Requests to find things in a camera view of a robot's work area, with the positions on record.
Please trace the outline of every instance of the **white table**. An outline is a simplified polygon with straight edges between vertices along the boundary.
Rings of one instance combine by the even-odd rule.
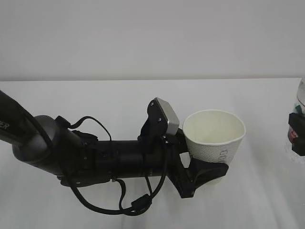
[[[303,229],[305,166],[289,160],[284,145],[299,79],[177,81],[1,82],[0,89],[33,115],[84,115],[101,120],[113,139],[136,139],[146,108],[158,96],[181,124],[191,113],[222,109],[243,119],[247,133],[226,177],[180,199],[166,179],[147,213],[106,216],[87,210],[55,176],[16,160],[0,142],[0,228],[3,229]],[[94,122],[80,130],[107,135]],[[159,178],[151,178],[155,186]],[[125,203],[147,192],[143,178],[127,179]],[[81,188],[100,207],[117,209],[120,188]]]

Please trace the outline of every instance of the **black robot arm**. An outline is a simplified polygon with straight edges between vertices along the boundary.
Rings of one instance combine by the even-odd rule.
[[[143,203],[151,203],[160,190],[165,175],[182,198],[190,198],[198,187],[224,176],[228,170],[226,164],[209,163],[195,158],[191,158],[189,167],[184,168],[179,154],[188,152],[188,149],[185,136],[179,129],[179,119],[169,103],[159,98],[149,103],[148,119],[138,139],[133,141],[113,141],[110,134],[109,141],[99,141],[94,135],[70,130],[77,128],[85,119],[97,121],[89,116],[74,125],[61,116],[56,119],[46,115],[33,118],[1,91],[0,105],[0,139],[13,145],[15,157],[56,175],[62,185],[71,187],[86,207],[100,213],[143,213],[144,208],[148,209]],[[125,187],[121,178],[148,179],[150,176],[161,176],[158,190],[150,195],[146,194],[146,201],[141,198],[136,200],[128,212],[122,210],[121,206],[120,210],[98,211],[94,206],[88,206],[89,203],[79,196],[77,190],[77,187],[106,183],[110,180],[119,181],[123,190]]]

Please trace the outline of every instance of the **paper cup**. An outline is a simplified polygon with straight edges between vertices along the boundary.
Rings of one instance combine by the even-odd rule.
[[[191,157],[228,165],[246,129],[242,120],[229,112],[204,110],[187,117],[183,132]]]

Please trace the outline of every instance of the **black cable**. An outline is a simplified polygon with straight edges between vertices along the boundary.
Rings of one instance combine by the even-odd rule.
[[[162,147],[162,151],[164,152],[164,161],[163,161],[163,172],[160,178],[160,181],[156,187],[156,189],[153,191],[153,193],[151,194],[151,197],[154,198],[158,192],[160,191],[160,189],[162,188],[162,185],[164,183],[165,177],[166,177],[166,172],[167,172],[167,154],[166,154],[166,146],[165,146],[165,142],[163,141],[163,139],[160,137],[159,141],[161,143],[161,147]]]
[[[122,214],[121,210],[109,210],[109,209],[99,208],[97,206],[92,205],[88,201],[86,201],[86,199],[82,196],[82,194],[79,192],[79,190],[75,186],[74,182],[72,181],[72,179],[70,177],[70,174],[68,173],[68,171],[66,170],[65,166],[63,165],[63,163],[61,161],[61,157],[55,152],[53,142],[50,140],[48,134],[42,128],[40,123],[28,111],[26,111],[26,110],[24,110],[24,111],[25,111],[26,118],[37,129],[38,133],[41,135],[41,137],[45,141],[48,149],[51,151],[52,154],[54,154],[57,157],[58,165],[59,165],[63,175],[67,179],[67,182],[68,182],[72,192],[75,194],[76,198],[86,208],[88,208],[88,209],[90,209],[92,211],[95,211],[95,212],[98,212],[98,213],[102,213],[102,214],[106,214],[106,215],[120,215],[120,214]]]
[[[150,191],[150,195],[149,195],[149,198],[152,200],[157,194],[158,192],[160,191],[163,183],[164,183],[164,180],[165,180],[165,177],[166,177],[166,172],[167,172],[167,151],[166,151],[166,145],[165,145],[165,142],[163,140],[163,138],[161,137],[158,137],[159,139],[159,142],[161,143],[161,148],[162,148],[162,151],[163,151],[163,156],[164,156],[164,160],[163,160],[163,171],[162,171],[162,175],[161,175],[161,178],[160,178],[160,181],[156,187],[156,189],[152,192],[152,187],[151,187],[151,184],[150,184],[150,181],[147,177],[147,175],[145,175],[145,180],[147,182],[147,186],[148,186],[148,189]],[[123,209],[122,207],[122,201],[125,197],[125,194],[126,194],[126,185],[125,185],[125,182],[123,180],[120,180],[120,179],[117,179],[116,180],[117,182],[119,182],[119,184],[121,185],[121,190],[122,190],[122,193],[121,193],[121,197],[120,197],[120,201],[119,201],[119,209],[127,216],[138,216],[140,214],[143,214],[144,212],[146,212],[150,205],[151,205],[151,202],[146,205],[143,209],[139,210],[139,211],[134,211],[133,210],[129,210],[128,208],[127,209]]]
[[[83,123],[83,121],[85,121],[86,119],[92,119],[95,122],[97,122],[106,131],[106,133],[108,134],[109,141],[112,141],[111,135],[110,135],[109,131],[106,129],[106,127],[99,120],[97,120],[97,119],[95,119],[95,118],[93,118],[91,116],[84,116],[83,118],[78,120],[75,124],[70,125],[69,129],[76,129],[76,128],[78,128]]]
[[[147,187],[148,187],[148,190],[149,190],[149,195],[152,195],[153,190],[152,190],[152,186],[151,186],[151,183],[150,183],[147,175],[145,175],[145,180],[146,180]]]

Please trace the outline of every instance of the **cup rim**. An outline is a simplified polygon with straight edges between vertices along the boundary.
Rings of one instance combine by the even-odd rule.
[[[197,114],[197,113],[207,112],[207,111],[220,111],[220,112],[223,112],[223,113],[227,113],[227,114],[233,115],[233,116],[236,117],[236,118],[241,122],[241,124],[243,125],[243,127],[244,127],[244,134],[243,134],[242,136],[238,137],[238,138],[233,139],[233,140],[230,140],[230,141],[227,141],[227,142],[221,142],[221,143],[205,143],[205,142],[197,142],[197,141],[193,141],[193,140],[189,139],[189,138],[185,135],[185,133],[184,133],[184,125],[185,125],[186,120],[188,120],[191,116],[193,116],[193,115],[195,115],[195,114]],[[230,143],[232,143],[232,142],[237,142],[237,141],[241,140],[241,139],[245,136],[245,134],[246,134],[246,126],[244,125],[244,122],[243,122],[238,116],[236,116],[236,115],[234,115],[234,114],[232,114],[232,113],[230,113],[230,112],[228,112],[228,111],[215,110],[215,109],[201,110],[201,111],[197,111],[197,112],[195,112],[195,113],[192,113],[192,114],[189,115],[189,116],[185,119],[185,121],[183,122],[182,130],[183,130],[184,136],[185,136],[187,139],[189,139],[191,142],[194,142],[194,143],[196,143],[196,144],[203,145],[203,146],[224,146],[224,145],[228,145],[228,144],[230,144]]]

